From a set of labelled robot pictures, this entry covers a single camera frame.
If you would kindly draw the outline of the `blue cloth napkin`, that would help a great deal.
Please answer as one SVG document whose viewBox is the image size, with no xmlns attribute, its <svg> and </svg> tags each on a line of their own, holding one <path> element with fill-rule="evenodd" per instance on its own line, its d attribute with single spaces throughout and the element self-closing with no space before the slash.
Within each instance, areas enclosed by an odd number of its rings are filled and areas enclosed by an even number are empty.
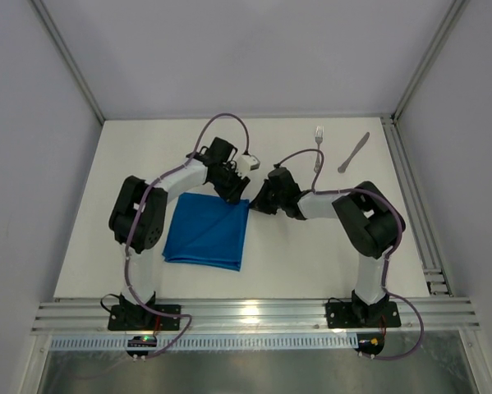
<svg viewBox="0 0 492 394">
<path fill-rule="evenodd" d="M 228 204 L 218 196 L 180 195 L 163 249 L 164 261 L 240 271 L 249 203 L 247 199 Z"/>
</svg>

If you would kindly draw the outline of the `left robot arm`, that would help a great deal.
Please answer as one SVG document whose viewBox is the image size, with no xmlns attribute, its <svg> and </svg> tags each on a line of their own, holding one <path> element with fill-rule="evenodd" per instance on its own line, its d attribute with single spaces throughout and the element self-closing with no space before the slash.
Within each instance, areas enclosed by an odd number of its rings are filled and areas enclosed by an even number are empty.
<svg viewBox="0 0 492 394">
<path fill-rule="evenodd" d="M 125 287 L 109 310 L 110 330 L 150 329 L 157 322 L 177 327 L 180 308 L 156 304 L 150 274 L 161 236 L 167 237 L 168 262 L 241 269 L 248 219 L 241 195 L 259 166 L 257 157 L 238 155 L 234 145 L 216 137 L 150 183 L 125 179 L 108 220 L 125 259 Z"/>
</svg>

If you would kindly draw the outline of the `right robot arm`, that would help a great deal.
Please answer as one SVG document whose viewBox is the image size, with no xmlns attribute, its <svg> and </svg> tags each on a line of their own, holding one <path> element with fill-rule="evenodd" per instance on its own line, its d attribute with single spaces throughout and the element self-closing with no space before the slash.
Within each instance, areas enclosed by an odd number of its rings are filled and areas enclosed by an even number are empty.
<svg viewBox="0 0 492 394">
<path fill-rule="evenodd" d="M 264 180 L 249 208 L 274 215 L 283 211 L 300 221 L 336 219 L 359 255 L 357 280 L 349 301 L 326 303 L 329 328 L 377 328 L 399 318 L 386 289 L 391 254 L 398 248 L 406 224 L 398 211 L 370 181 L 353 189 L 302 190 L 285 167 L 276 167 Z"/>
</svg>

